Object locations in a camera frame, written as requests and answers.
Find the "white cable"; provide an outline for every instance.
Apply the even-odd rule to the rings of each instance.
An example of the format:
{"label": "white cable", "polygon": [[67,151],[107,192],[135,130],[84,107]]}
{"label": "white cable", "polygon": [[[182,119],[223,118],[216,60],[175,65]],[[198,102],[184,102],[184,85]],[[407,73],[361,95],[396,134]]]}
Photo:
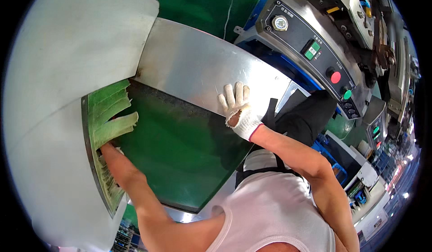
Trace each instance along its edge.
{"label": "white cable", "polygon": [[226,22],[225,22],[225,26],[223,28],[223,39],[225,40],[225,35],[226,35],[226,26],[228,24],[228,21],[230,20],[229,16],[230,16],[230,12],[231,12],[231,7],[232,7],[232,3],[234,2],[234,0],[231,0],[231,3],[229,5],[228,8],[228,16],[226,17]]}

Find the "torn glove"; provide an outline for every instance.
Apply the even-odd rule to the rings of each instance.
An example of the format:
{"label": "torn glove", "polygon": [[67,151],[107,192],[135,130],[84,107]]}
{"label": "torn glove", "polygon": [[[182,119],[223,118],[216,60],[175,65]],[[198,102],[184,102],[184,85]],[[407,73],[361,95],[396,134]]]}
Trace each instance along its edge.
{"label": "torn glove", "polygon": [[[218,100],[226,116],[225,124],[232,128],[241,138],[250,141],[258,126],[263,124],[258,120],[257,115],[253,113],[249,104],[250,88],[246,85],[243,86],[243,83],[238,81],[235,83],[235,97],[231,84],[225,85],[224,90],[226,97],[219,94]],[[237,117],[237,122],[230,121],[231,118],[235,119]]]}

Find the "man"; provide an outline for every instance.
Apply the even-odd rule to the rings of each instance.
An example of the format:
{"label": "man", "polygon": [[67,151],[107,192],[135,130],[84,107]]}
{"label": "man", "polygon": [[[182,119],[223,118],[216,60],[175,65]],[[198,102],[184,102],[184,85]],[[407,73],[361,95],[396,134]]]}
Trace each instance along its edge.
{"label": "man", "polygon": [[[135,206],[149,251],[359,251],[347,196],[327,159],[310,148],[336,101],[326,91],[315,92],[279,119],[273,131],[253,113],[248,86],[237,82],[235,96],[230,84],[224,89],[226,97],[218,99],[225,123],[263,149],[248,155],[238,174],[244,179],[213,208],[210,219],[174,222],[146,176],[110,144],[101,147],[114,179]],[[313,201],[300,175],[309,182]]]}

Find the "metal bracket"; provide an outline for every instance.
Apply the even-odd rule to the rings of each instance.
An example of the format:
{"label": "metal bracket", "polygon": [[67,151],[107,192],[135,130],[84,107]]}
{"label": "metal bracket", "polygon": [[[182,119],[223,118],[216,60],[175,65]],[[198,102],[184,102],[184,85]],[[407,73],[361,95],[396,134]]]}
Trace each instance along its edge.
{"label": "metal bracket", "polygon": [[242,35],[245,32],[245,30],[243,28],[241,28],[240,26],[235,26],[234,32],[237,33],[238,35]]}

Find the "white work glove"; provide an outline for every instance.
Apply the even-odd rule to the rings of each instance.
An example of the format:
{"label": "white work glove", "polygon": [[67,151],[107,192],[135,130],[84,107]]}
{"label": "white work glove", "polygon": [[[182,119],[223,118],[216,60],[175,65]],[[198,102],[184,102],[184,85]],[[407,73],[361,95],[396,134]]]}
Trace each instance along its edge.
{"label": "white work glove", "polygon": [[[226,116],[225,124],[232,128],[233,131],[247,141],[251,141],[251,136],[263,123],[258,120],[256,114],[253,113],[251,105],[249,104],[248,86],[243,86],[243,83],[238,81],[235,83],[235,98],[232,91],[231,84],[224,87],[226,98],[223,94],[218,95],[218,100],[222,104],[223,111]],[[230,122],[232,116],[240,111],[239,121],[237,123]]]}

